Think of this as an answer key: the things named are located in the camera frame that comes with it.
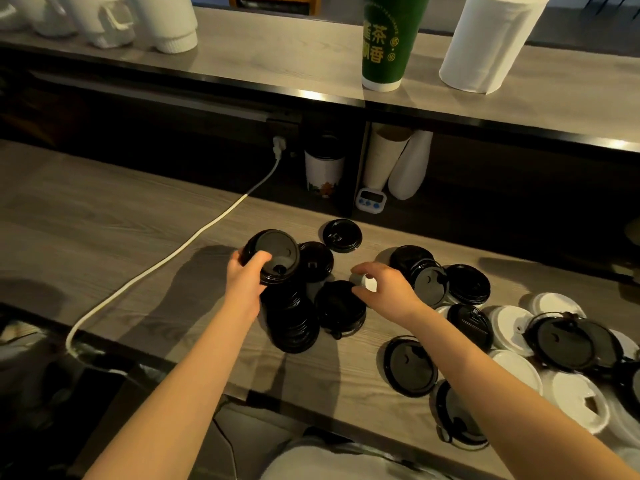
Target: left arm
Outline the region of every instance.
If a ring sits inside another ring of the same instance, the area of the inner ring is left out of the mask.
[[[187,356],[133,414],[85,480],[186,479],[200,450],[244,338],[260,311],[259,251],[246,266],[236,251],[224,304]]]

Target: hand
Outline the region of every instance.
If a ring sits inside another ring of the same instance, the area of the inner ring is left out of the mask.
[[[271,255],[258,251],[245,265],[240,264],[240,251],[235,251],[227,265],[227,290],[223,308],[231,314],[253,322],[260,313],[260,293],[266,286],[260,284],[260,270]]]
[[[364,262],[351,270],[378,282],[377,291],[354,286],[351,291],[387,320],[412,331],[428,306],[421,302],[400,271],[379,262]]]

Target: white mug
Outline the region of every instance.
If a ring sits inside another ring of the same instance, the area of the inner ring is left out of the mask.
[[[15,6],[7,0],[0,0],[0,31],[22,30],[29,26]]]
[[[125,0],[51,0],[71,16],[78,30],[100,48],[126,45],[136,37]]]
[[[44,37],[64,37],[76,33],[76,28],[64,9],[51,0],[9,0]]]
[[[191,0],[129,0],[160,52],[178,54],[198,44]]]

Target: chair leg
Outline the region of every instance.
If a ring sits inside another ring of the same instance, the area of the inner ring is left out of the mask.
[[[599,14],[602,10],[604,10],[604,7],[607,5],[607,3],[609,3],[609,0],[604,0],[602,5],[600,5],[600,8],[598,8],[598,11],[596,12],[596,15]]]

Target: person's left hand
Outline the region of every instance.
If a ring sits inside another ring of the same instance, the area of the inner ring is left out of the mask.
[[[260,270],[271,255],[258,251],[245,265],[240,264],[240,252],[235,251],[227,265],[227,290],[223,308],[229,313],[253,322],[260,313],[260,293],[266,286],[260,284]]]

